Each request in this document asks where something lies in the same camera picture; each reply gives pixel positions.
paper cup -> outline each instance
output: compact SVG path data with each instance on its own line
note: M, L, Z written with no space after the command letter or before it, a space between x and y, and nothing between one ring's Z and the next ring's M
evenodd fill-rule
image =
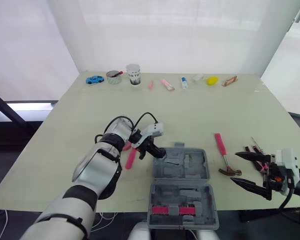
M128 73L132 85L139 85L141 83L140 66L138 64L127 65L126 72Z

yellow sponge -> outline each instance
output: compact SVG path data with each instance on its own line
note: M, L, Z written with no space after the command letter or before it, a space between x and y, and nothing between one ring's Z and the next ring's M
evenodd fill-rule
M206 84L214 85L218 82L219 78L217 76L211 76L206 80Z

open tool case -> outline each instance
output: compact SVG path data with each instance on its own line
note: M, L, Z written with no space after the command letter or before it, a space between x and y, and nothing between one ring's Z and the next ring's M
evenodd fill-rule
M154 158L147 223L151 229L217 230L219 219L206 152L166 148L165 158Z

white wall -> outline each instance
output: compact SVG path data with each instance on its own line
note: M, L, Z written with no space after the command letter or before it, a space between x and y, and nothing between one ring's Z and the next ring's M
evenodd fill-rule
M262 75L300 0L50 0L79 71Z
M300 114L300 22L287 32L262 80L288 112Z
M58 100L78 76L45 0L0 0L0 96Z

floor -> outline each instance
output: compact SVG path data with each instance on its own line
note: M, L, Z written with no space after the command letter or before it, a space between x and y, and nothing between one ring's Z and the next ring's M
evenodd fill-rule
M0 182L16 161L24 146L12 144L0 147ZM8 224L1 240L18 240L26 229L39 216L39 212L8 211ZM105 213L107 218L113 213ZM220 227L216 231L221 240L300 240L300 226L290 222L279 214L259 218L250 222L240 222L238 211L218 211ZM134 225L147 219L146 212L119 213L108 227L91 233L91 240L126 240ZM100 215L96 214L95 223ZM0 211L0 233L6 217ZM107 225L109 220L102 220L98 228ZM153 230L155 240L192 240L189 231Z

